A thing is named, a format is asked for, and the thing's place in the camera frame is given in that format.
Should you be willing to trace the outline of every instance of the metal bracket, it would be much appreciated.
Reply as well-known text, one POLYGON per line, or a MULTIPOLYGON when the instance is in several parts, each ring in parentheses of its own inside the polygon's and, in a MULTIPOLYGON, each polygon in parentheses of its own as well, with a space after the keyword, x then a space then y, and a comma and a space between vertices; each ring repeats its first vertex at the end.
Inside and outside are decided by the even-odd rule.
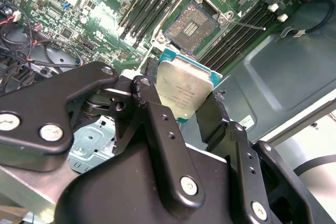
POLYGON ((15 120, 0 124, 16 125, 0 130, 0 164, 38 172, 60 167, 72 146, 72 126, 84 100, 118 77, 106 64, 93 62, 2 96, 0 116, 15 120))

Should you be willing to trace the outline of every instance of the white connector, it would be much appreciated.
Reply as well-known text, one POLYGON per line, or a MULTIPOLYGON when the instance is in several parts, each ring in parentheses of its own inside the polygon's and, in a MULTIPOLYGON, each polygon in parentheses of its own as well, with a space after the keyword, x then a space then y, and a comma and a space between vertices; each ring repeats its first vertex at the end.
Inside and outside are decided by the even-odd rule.
POLYGON ((14 13, 13 13, 13 22, 18 22, 21 17, 22 17, 22 13, 19 11, 19 10, 16 10, 14 13))

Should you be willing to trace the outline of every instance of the cable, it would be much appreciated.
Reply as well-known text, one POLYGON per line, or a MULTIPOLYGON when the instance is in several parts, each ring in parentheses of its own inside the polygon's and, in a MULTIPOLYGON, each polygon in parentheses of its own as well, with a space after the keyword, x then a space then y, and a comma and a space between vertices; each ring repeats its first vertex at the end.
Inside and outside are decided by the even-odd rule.
MULTIPOLYGON (((49 63, 51 64, 55 64, 52 59, 49 57, 49 54, 48 54, 48 50, 47 50, 47 45, 44 45, 43 46, 43 53, 44 53, 44 56, 46 57, 46 59, 48 60, 49 63)), ((55 67, 55 70, 58 72, 58 73, 63 73, 63 71, 59 68, 59 67, 55 67)))
POLYGON ((58 42, 58 43, 61 43, 63 45, 66 45, 67 47, 69 47, 77 56, 78 58, 78 64, 76 64, 76 66, 82 66, 83 64, 83 60, 82 58, 80 57, 79 53, 77 52, 77 50, 72 46, 70 45, 69 43, 63 41, 63 40, 59 40, 59 39, 45 39, 45 40, 40 40, 36 43, 35 46, 38 46, 38 45, 41 45, 41 44, 44 44, 44 43, 47 43, 47 42, 58 42))
POLYGON ((286 35, 288 34, 294 34, 294 37, 300 37, 304 34, 310 34, 313 33, 314 31, 317 31, 318 29, 322 28, 323 26, 325 26, 327 24, 327 22, 330 20, 330 18, 332 17, 334 10, 335 10, 335 3, 332 0, 304 0, 305 3, 312 3, 312 4, 327 4, 329 9, 328 12, 326 14, 326 16, 324 17, 324 19, 318 23, 317 25, 309 28, 309 29, 292 29, 292 30, 288 30, 288 27, 285 28, 285 30, 282 31, 283 36, 282 38, 284 38, 286 35))
POLYGON ((32 32, 32 29, 31 29, 32 27, 31 27, 31 24, 30 24, 30 19, 29 19, 28 15, 26 14, 26 12, 22 8, 20 8, 19 6, 15 5, 15 4, 12 4, 12 3, 5 3, 5 4, 0 5, 0 8, 3 8, 5 6, 9 6, 9 7, 12 7, 14 9, 17 9, 23 14, 24 18, 26 19, 26 23, 27 23, 27 26, 28 26, 28 29, 29 29, 29 34, 27 34, 27 42, 11 41, 11 40, 6 39, 6 37, 2 36, 2 35, 1 35, 1 40, 5 39, 4 44, 13 44, 13 43, 20 43, 19 45, 28 44, 29 52, 28 52, 27 58, 29 59, 31 54, 32 54, 31 50, 33 48, 33 32, 32 32))

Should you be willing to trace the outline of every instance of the black plastic bracket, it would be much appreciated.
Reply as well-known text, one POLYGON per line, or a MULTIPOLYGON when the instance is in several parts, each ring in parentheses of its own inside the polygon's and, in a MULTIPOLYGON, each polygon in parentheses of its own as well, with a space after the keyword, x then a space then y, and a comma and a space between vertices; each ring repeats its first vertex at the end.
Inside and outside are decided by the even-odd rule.
POLYGON ((122 121, 116 121, 116 154, 130 145, 147 141, 163 205, 179 218, 189 217, 202 207, 205 192, 173 113, 161 104, 156 88, 148 78, 135 77, 131 91, 137 109, 128 127, 124 127, 122 121), (196 186, 195 195, 184 191, 184 177, 195 183, 188 185, 196 186))
POLYGON ((0 114, 20 120, 15 129, 0 131, 0 164, 38 172, 60 167, 72 146, 72 127, 85 99, 113 86, 118 78, 106 64, 93 62, 0 97, 0 114), (46 141, 40 136, 41 128, 51 124, 61 128, 61 139, 46 141))

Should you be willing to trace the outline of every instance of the capacitor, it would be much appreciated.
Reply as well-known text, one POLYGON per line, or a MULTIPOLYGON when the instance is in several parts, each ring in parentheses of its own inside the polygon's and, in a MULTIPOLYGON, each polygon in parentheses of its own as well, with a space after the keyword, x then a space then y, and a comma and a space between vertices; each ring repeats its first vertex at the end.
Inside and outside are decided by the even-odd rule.
POLYGON ((84 25, 85 25, 88 21, 89 21, 89 19, 88 19, 87 16, 82 16, 82 17, 80 18, 80 22, 81 22, 82 24, 84 24, 84 25))

